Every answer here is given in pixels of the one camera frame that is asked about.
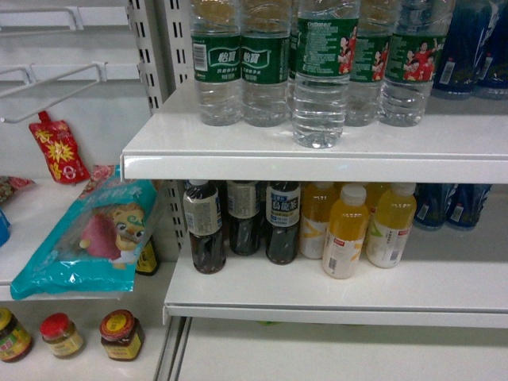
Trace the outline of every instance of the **bottle cap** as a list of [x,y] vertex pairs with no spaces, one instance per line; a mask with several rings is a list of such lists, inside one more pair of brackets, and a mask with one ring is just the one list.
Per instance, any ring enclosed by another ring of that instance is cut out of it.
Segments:
[[400,196],[411,196],[416,189],[416,183],[392,183],[391,189]]
[[365,202],[367,191],[356,184],[346,184],[341,190],[341,200],[350,206],[360,206]]

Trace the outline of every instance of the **plastic water bottle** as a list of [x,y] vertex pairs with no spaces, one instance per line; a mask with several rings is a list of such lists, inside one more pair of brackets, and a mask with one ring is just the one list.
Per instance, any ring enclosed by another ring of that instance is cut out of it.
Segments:
[[401,0],[379,98],[379,120],[417,125],[427,107],[435,67],[455,0]]
[[368,125],[378,110],[381,80],[398,16],[399,0],[362,0],[348,88],[346,125]]
[[244,119],[280,125],[287,116],[287,62],[291,0],[241,0]]
[[479,74],[474,96],[487,99],[508,99],[508,4],[502,5],[501,15],[487,42],[486,58]]
[[194,79],[201,121],[231,125],[242,117],[238,0],[190,2]]
[[304,147],[333,147],[341,137],[359,11],[360,0],[300,3],[291,119]]
[[485,58],[485,44],[498,17],[498,6],[490,0],[457,2],[432,95],[464,99],[471,94]]

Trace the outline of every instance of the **green bottle label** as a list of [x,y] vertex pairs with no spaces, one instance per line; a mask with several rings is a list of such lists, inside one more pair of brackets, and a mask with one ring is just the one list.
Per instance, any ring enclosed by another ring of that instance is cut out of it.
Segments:
[[354,82],[372,83],[383,79],[387,67],[390,36],[358,37],[351,76]]
[[316,77],[348,75],[358,19],[298,19],[296,71]]
[[286,81],[288,54],[289,37],[242,37],[242,78],[263,85]]
[[221,83],[240,78],[240,36],[192,36],[194,78]]
[[398,82],[431,82],[446,36],[403,36],[390,41],[385,76]]

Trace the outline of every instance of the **orange juice bottle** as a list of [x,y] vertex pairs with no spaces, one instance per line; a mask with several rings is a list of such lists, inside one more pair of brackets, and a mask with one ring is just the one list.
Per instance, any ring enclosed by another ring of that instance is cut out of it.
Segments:
[[369,226],[367,257],[379,267],[400,261],[416,211],[415,183],[392,183],[379,200]]
[[315,182],[308,183],[303,194],[299,251],[318,260],[323,256],[330,211],[339,193],[333,183]]
[[368,225],[366,195],[361,185],[346,184],[333,204],[322,261],[333,278],[347,279],[356,271]]

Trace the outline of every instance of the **sauce jar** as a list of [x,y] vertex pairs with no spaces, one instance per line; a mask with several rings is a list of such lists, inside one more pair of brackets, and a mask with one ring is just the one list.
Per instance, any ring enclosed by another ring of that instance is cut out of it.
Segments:
[[47,317],[39,330],[42,340],[48,343],[53,355],[59,359],[77,355],[83,347],[83,339],[66,314],[58,313]]
[[31,349],[30,334],[7,308],[0,308],[0,360],[6,363],[21,360]]
[[144,341],[139,320],[128,310],[116,310],[102,319],[101,344],[112,360],[132,361],[137,358]]

